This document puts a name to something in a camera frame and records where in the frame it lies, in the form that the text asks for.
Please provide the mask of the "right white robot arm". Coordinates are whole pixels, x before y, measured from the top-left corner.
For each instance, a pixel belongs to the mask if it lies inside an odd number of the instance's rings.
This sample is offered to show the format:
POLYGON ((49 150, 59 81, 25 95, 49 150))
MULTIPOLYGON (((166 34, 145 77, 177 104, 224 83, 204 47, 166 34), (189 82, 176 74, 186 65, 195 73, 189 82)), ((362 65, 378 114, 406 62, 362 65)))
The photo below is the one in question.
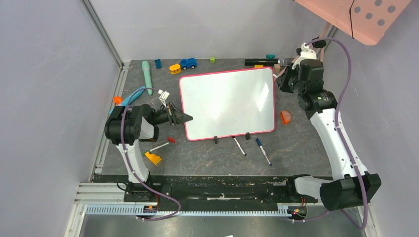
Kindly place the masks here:
POLYGON ((327 153, 333 180, 308 174, 288 178, 286 197, 299 201, 304 196, 322 202, 328 211, 368 205, 381 186, 378 174, 371 174, 352 150, 339 116, 334 94, 323 88, 323 63, 304 59, 288 63, 277 79, 282 92, 297 95, 298 104, 316 129, 327 153))

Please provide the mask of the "pink framed whiteboard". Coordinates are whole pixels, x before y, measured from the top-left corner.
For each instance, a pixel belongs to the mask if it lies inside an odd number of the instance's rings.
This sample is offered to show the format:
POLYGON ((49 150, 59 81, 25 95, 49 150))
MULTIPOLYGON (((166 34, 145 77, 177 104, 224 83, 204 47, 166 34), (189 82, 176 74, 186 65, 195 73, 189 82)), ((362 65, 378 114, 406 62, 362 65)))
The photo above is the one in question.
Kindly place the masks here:
POLYGON ((182 76, 189 141, 266 133, 276 128, 275 79, 269 67, 182 76))

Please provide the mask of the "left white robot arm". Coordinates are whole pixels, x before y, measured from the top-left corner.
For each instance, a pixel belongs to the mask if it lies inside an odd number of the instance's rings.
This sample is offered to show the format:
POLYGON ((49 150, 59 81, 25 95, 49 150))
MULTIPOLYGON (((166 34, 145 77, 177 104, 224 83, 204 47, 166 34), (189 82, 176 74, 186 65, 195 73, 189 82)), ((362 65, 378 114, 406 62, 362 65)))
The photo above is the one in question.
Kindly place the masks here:
POLYGON ((192 121, 193 117, 180 111, 173 103, 161 106, 158 110, 150 105, 116 106, 110 113, 104 134, 119 150, 128 171, 125 192, 136 193, 143 201, 155 196, 155 187, 150 185, 150 172, 146 167, 140 142, 156 142, 159 137, 159 124, 178 125, 192 121))

